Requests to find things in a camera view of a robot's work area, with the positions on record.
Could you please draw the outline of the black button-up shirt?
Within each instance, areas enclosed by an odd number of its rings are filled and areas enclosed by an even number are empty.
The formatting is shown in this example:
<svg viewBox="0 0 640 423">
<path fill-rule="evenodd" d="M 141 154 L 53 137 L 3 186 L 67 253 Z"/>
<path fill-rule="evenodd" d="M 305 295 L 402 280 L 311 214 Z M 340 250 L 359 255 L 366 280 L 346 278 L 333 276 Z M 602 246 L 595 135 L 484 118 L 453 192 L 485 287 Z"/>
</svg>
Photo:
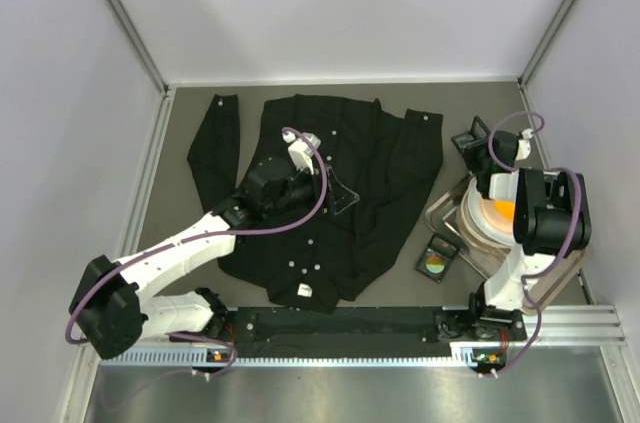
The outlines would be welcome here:
<svg viewBox="0 0 640 423">
<path fill-rule="evenodd" d="M 378 101 L 294 95 L 263 107 L 253 158 L 286 158 L 285 127 L 316 135 L 338 180 L 358 194 L 338 215 L 312 204 L 272 217 L 219 260 L 227 275 L 263 288 L 269 300 L 330 313 L 395 264 L 443 163 L 443 116 L 385 112 Z"/>
</svg>

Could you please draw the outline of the iridescent round brooch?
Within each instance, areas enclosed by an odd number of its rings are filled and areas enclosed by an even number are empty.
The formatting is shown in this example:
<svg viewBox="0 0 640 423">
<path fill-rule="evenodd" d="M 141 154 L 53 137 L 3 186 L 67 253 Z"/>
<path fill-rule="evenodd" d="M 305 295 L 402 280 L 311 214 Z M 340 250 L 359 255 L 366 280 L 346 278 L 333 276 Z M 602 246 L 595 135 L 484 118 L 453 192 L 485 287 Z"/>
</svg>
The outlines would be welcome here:
<svg viewBox="0 0 640 423">
<path fill-rule="evenodd" d="M 426 258 L 425 268 L 431 274 L 441 274 L 446 268 L 447 262 L 438 255 L 430 255 Z"/>
</svg>

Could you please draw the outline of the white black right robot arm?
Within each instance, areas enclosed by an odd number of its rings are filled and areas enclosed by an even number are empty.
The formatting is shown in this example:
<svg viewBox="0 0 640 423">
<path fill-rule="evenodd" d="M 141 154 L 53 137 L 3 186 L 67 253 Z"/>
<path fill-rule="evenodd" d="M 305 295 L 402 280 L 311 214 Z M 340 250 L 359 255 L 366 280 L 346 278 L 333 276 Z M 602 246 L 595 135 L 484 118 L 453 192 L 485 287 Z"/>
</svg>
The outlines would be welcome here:
<svg viewBox="0 0 640 423">
<path fill-rule="evenodd" d="M 459 227 L 472 245 L 506 253 L 469 298 L 467 325 L 475 331 L 499 334 L 515 327 L 531 288 L 591 237 L 582 175 L 520 167 L 535 133 L 491 131 L 475 119 L 452 140 L 471 175 L 456 217 Z"/>
</svg>

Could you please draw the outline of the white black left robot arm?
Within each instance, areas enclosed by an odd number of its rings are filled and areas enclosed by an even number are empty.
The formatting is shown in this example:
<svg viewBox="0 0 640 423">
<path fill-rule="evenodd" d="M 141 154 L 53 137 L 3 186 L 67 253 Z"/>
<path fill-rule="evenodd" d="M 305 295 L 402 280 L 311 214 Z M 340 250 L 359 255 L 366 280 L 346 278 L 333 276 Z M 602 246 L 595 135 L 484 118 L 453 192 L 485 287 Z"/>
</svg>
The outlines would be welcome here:
<svg viewBox="0 0 640 423">
<path fill-rule="evenodd" d="M 229 310 L 216 293 L 197 288 L 164 296 L 162 290 L 232 254 L 239 238 L 262 235 L 263 222 L 298 209 L 335 216 L 358 200 L 331 167 L 294 170 L 281 158 L 267 158 L 230 197 L 182 232 L 117 261 L 104 255 L 93 259 L 72 298 L 72 322 L 104 360 L 145 339 L 215 338 L 229 322 Z"/>
</svg>

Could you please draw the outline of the open black display box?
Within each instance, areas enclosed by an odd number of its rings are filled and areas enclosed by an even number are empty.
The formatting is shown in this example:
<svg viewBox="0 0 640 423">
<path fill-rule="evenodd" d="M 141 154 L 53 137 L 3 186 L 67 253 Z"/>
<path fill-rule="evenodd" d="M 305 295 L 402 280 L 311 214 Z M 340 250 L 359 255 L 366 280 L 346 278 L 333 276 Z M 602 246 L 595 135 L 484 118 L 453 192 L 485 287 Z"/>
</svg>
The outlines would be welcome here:
<svg viewBox="0 0 640 423">
<path fill-rule="evenodd" d="M 467 166 L 473 165 L 486 150 L 490 129 L 486 123 L 476 115 L 471 127 L 463 133 L 451 137 L 455 149 L 463 158 Z"/>
</svg>

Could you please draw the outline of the yellow bowl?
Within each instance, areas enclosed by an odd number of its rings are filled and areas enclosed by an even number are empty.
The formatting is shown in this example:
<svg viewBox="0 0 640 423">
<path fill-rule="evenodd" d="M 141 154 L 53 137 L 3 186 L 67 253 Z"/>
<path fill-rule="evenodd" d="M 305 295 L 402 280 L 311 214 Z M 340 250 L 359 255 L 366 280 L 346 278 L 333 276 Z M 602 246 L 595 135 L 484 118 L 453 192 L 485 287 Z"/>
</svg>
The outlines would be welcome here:
<svg viewBox="0 0 640 423">
<path fill-rule="evenodd" d="M 510 201 L 495 200 L 493 202 L 496 212 L 505 220 L 512 222 L 515 215 L 515 204 Z"/>
</svg>

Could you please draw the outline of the white bowl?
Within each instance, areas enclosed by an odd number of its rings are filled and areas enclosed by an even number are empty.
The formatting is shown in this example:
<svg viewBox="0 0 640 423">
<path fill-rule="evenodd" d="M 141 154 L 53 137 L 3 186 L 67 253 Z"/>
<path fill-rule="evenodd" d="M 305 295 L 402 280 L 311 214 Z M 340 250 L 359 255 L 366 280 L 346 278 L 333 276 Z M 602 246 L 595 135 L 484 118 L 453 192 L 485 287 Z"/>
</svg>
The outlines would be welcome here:
<svg viewBox="0 0 640 423">
<path fill-rule="evenodd" d="M 508 253 L 516 244 L 513 223 L 495 210 L 495 200 L 484 199 L 476 188 L 476 178 L 468 183 L 457 216 L 459 232 L 471 246 L 489 253 Z"/>
</svg>

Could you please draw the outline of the stainless steel tray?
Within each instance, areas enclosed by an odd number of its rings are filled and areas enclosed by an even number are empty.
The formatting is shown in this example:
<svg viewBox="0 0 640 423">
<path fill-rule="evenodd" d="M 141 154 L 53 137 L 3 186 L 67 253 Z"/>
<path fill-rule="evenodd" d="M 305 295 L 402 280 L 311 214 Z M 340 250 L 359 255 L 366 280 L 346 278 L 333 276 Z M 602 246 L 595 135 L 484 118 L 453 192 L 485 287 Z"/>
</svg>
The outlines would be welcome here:
<svg viewBox="0 0 640 423">
<path fill-rule="evenodd" d="M 475 179 L 466 176 L 449 192 L 426 210 L 425 220 L 434 231 L 457 243 L 460 256 L 483 279 L 489 279 L 506 259 L 512 244 L 503 244 L 490 238 L 471 218 L 465 208 L 468 188 L 475 188 Z M 584 263 L 585 251 L 574 251 L 549 275 L 540 279 L 531 289 L 531 296 L 542 309 L 558 297 L 569 282 L 578 275 Z"/>
</svg>

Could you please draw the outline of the black display box near tray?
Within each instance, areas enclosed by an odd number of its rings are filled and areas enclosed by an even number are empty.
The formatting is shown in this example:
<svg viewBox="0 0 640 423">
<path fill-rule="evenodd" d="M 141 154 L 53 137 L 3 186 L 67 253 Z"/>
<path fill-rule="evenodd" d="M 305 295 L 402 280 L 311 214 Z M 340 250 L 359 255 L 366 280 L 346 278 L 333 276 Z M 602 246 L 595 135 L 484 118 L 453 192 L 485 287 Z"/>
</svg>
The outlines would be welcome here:
<svg viewBox="0 0 640 423">
<path fill-rule="evenodd" d="M 414 270 L 431 281 L 441 283 L 459 251 L 460 246 L 455 241 L 434 233 L 414 264 Z"/>
</svg>

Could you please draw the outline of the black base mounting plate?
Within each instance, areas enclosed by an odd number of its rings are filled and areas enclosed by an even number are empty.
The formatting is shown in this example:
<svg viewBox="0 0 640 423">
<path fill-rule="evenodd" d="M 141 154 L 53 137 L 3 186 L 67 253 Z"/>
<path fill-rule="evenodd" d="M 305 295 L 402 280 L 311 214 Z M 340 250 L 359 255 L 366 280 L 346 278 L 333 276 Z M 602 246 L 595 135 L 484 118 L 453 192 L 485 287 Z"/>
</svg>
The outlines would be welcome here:
<svg viewBox="0 0 640 423">
<path fill-rule="evenodd" d="M 463 311 L 444 321 L 438 307 L 345 307 L 330 314 L 242 307 L 200 333 L 228 342 L 241 358 L 383 358 L 447 356 L 454 341 L 502 346 L 501 330 L 464 329 Z"/>
</svg>

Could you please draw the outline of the aluminium frame rail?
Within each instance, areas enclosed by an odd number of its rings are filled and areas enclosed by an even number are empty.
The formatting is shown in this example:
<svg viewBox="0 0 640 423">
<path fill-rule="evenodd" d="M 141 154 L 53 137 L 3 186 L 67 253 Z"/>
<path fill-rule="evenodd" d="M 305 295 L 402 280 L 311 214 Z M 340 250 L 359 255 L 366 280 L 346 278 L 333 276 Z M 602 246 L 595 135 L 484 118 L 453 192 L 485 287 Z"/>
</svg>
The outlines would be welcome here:
<svg viewBox="0 0 640 423">
<path fill-rule="evenodd" d="M 502 367 L 524 346 L 622 344 L 607 306 L 549 307 L 512 322 L 471 324 L 465 309 L 340 308 L 316 314 L 244 307 L 214 315 L 204 331 L 159 332 L 135 340 L 119 333 L 100 359 L 106 365 L 222 367 Z"/>
</svg>

